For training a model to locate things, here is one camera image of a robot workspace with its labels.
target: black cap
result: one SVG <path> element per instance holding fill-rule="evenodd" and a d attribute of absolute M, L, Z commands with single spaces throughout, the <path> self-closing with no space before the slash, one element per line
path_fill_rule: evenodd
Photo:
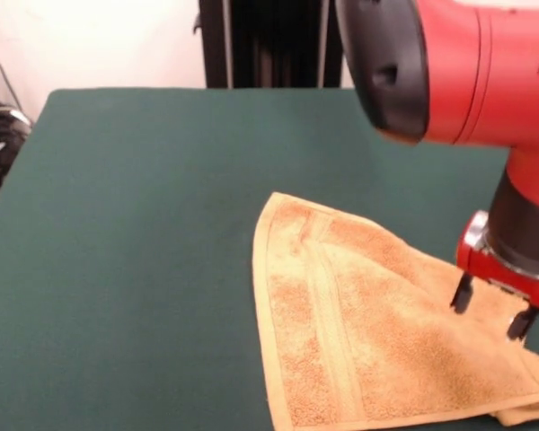
<path fill-rule="evenodd" d="M 429 123 L 429 72 L 412 0 L 336 0 L 341 40 L 363 109 L 375 128 L 421 140 Z"/>

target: tan towel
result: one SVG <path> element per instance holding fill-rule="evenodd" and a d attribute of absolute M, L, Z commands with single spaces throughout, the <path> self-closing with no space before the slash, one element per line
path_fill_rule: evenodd
<path fill-rule="evenodd" d="M 277 431 L 406 427 L 491 414 L 539 418 L 539 356 L 508 342 L 526 305 L 381 226 L 274 194 L 258 223 L 253 283 Z"/>

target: green tabletop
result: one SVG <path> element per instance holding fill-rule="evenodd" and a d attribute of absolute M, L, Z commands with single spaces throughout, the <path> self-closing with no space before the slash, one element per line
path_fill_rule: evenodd
<path fill-rule="evenodd" d="M 270 193 L 452 260 L 505 157 L 384 142 L 350 91 L 53 93 L 0 195 L 0 431 L 271 430 L 251 277 Z M 415 429 L 469 427 L 501 429 Z"/>

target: towel fold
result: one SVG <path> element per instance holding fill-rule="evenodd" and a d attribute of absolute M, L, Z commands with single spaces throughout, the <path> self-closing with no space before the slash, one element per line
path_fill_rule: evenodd
<path fill-rule="evenodd" d="M 382 226 L 275 193 L 253 246 L 269 408 L 277 431 L 358 431 L 489 414 L 539 419 L 539 356 L 509 342 L 526 304 L 461 276 Z"/>

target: black cable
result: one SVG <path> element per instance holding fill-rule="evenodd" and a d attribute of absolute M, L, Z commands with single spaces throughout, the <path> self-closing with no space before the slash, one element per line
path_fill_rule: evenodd
<path fill-rule="evenodd" d="M 16 102 L 16 108 L 18 110 L 23 111 L 22 105 L 20 104 L 20 101 L 18 100 L 18 96 L 16 95 L 16 92 L 14 91 L 12 85 L 10 84 L 10 81 L 8 80 L 8 76 L 6 75 L 6 72 L 4 71 L 4 68 L 0 64 L 0 74 L 2 74 L 2 77 L 4 78 L 4 82 L 6 83 L 6 86 L 8 87 L 8 90 L 10 91 L 12 97 L 14 98 L 14 101 Z"/>

